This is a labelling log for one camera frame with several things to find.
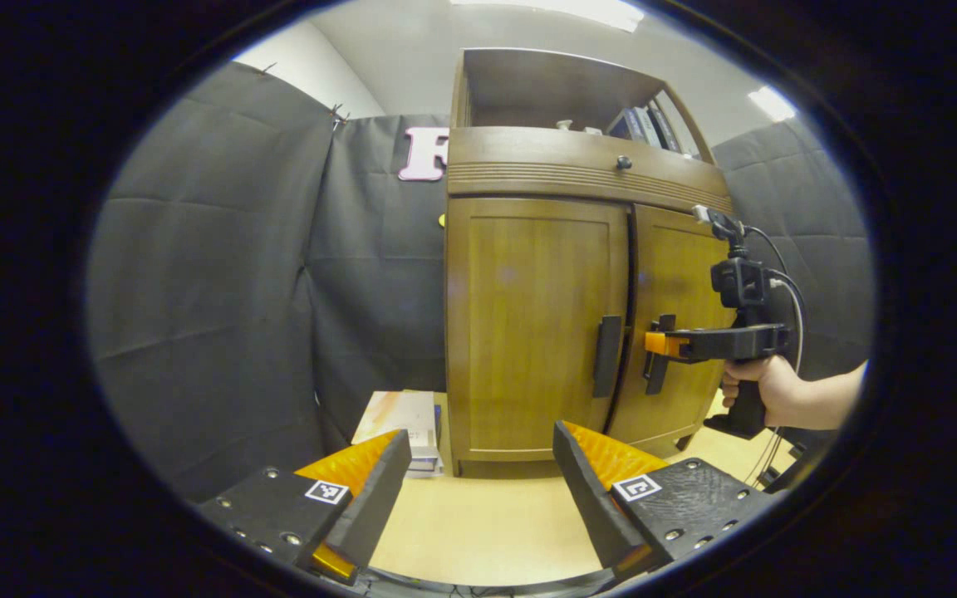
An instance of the wooden cabinet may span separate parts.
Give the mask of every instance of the wooden cabinet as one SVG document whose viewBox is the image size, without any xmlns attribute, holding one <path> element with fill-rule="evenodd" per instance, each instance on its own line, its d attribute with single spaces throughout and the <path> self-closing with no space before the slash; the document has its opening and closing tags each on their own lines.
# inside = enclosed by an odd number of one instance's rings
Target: wooden cabinet
<svg viewBox="0 0 957 598">
<path fill-rule="evenodd" d="M 555 128 L 570 118 L 603 129 L 661 92 L 696 158 Z M 664 389 L 648 396 L 643 341 L 662 314 L 680 328 L 732 322 L 709 277 L 726 247 L 690 211 L 733 205 L 677 95 L 603 61 L 466 50 L 451 124 L 445 333 L 457 472 L 550 461 L 558 419 L 642 449 L 691 435 L 721 364 L 670 364 Z"/>
<path fill-rule="evenodd" d="M 454 458 L 550 459 L 556 419 L 603 428 L 614 385 L 593 396 L 597 336 L 626 317 L 627 209 L 462 198 L 445 220 Z M 621 330 L 603 347 L 614 370 Z"/>
</svg>

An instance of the paper stack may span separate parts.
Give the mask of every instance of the paper stack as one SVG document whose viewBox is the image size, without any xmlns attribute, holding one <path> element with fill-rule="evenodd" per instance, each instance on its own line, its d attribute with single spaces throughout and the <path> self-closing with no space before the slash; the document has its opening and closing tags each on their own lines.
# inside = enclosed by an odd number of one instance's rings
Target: paper stack
<svg viewBox="0 0 957 598">
<path fill-rule="evenodd" d="M 417 390 L 376 390 L 353 434 L 353 444 L 391 430 L 409 431 L 413 459 L 407 478 L 441 476 L 444 465 L 438 453 L 434 393 Z"/>
</svg>

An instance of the cabinet leg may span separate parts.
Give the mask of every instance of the cabinet leg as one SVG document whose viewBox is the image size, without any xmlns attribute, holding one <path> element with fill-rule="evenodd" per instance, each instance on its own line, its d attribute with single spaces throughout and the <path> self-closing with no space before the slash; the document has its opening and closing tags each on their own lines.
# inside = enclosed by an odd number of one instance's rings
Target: cabinet leg
<svg viewBox="0 0 957 598">
<path fill-rule="evenodd" d="M 689 434 L 688 436 L 681 436 L 680 439 L 677 439 L 677 442 L 675 443 L 675 447 L 677 447 L 678 450 L 687 449 L 689 447 L 689 443 L 692 442 L 692 436 L 694 435 Z"/>
</svg>

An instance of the beige floor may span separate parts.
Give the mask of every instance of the beige floor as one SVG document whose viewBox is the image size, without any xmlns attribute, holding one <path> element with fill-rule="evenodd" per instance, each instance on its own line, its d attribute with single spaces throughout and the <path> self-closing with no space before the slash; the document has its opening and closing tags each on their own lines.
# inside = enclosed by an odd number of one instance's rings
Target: beige floor
<svg viewBox="0 0 957 598">
<path fill-rule="evenodd" d="M 721 400 L 715 397 L 711 414 L 725 412 Z M 703 428 L 687 450 L 658 457 L 672 463 L 702 458 L 744 479 L 770 438 L 768 431 L 742 440 Z M 449 445 L 445 425 L 442 445 Z M 782 443 L 774 458 L 782 472 L 793 462 L 788 448 Z M 371 566 L 465 586 L 520 586 L 601 568 L 562 478 L 451 476 L 404 481 Z"/>
</svg>

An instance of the human hand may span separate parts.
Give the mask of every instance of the human hand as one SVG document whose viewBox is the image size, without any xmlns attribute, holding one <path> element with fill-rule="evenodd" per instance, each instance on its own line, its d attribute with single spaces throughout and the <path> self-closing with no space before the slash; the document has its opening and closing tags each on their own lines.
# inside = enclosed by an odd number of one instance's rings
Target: human hand
<svg viewBox="0 0 957 598">
<path fill-rule="evenodd" d="M 766 425 L 795 425 L 807 409 L 804 386 L 797 372 L 781 355 L 745 363 L 726 362 L 722 374 L 723 406 L 733 406 L 740 391 L 740 381 L 759 383 L 759 397 L 767 406 Z"/>
</svg>

